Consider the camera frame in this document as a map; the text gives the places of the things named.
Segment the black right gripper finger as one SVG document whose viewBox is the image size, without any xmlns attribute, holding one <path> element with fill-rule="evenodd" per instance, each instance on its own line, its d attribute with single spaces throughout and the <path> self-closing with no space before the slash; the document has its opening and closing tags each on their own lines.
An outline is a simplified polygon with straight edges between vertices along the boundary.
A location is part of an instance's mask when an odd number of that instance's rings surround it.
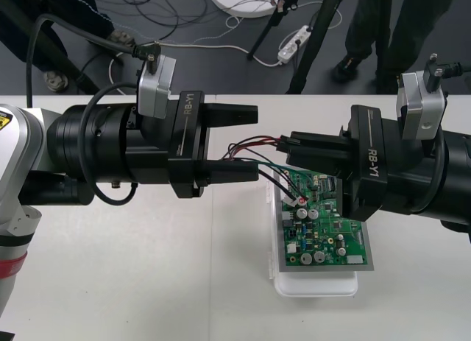
<svg viewBox="0 0 471 341">
<path fill-rule="evenodd" d="M 344 136 L 332 136 L 318 133 L 292 132 L 291 141 L 303 147 L 327 150 L 348 150 L 350 140 Z"/>
<path fill-rule="evenodd" d="M 286 158 L 287 164 L 298 167 L 330 167 L 349 161 L 350 153 L 348 151 L 306 146 L 290 147 Z"/>
</svg>

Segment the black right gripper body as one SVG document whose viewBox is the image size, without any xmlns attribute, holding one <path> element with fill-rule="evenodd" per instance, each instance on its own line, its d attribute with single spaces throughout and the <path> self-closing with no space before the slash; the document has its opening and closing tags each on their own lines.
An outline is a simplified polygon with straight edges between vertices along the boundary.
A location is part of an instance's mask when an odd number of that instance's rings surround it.
<svg viewBox="0 0 471 341">
<path fill-rule="evenodd" d="M 364 222 L 383 205 L 388 184 L 380 110 L 353 105 L 348 133 L 353 166 L 351 175 L 342 181 L 341 215 Z"/>
</svg>

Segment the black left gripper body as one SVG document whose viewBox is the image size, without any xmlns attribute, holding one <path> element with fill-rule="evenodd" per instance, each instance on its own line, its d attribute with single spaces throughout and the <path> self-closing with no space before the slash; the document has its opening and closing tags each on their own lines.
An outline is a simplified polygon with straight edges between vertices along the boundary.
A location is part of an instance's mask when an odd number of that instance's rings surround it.
<svg viewBox="0 0 471 341">
<path fill-rule="evenodd" d="M 200 197 L 203 187 L 196 182 L 197 162 L 207 156 L 208 129 L 202 124 L 205 95 L 201 91 L 183 91 L 168 150 L 169 183 L 179 198 Z"/>
</svg>

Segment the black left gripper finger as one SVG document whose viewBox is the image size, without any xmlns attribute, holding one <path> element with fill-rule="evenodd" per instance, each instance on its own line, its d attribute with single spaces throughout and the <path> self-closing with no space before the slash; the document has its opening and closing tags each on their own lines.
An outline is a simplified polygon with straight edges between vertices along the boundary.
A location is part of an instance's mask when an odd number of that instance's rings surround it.
<svg viewBox="0 0 471 341">
<path fill-rule="evenodd" d="M 203 124 L 209 128 L 258 123 L 258 106 L 222 103 L 203 105 Z"/>
<path fill-rule="evenodd" d="M 200 174 L 207 183 L 245 183 L 258 181 L 258 165 L 246 161 L 203 161 Z"/>
</svg>

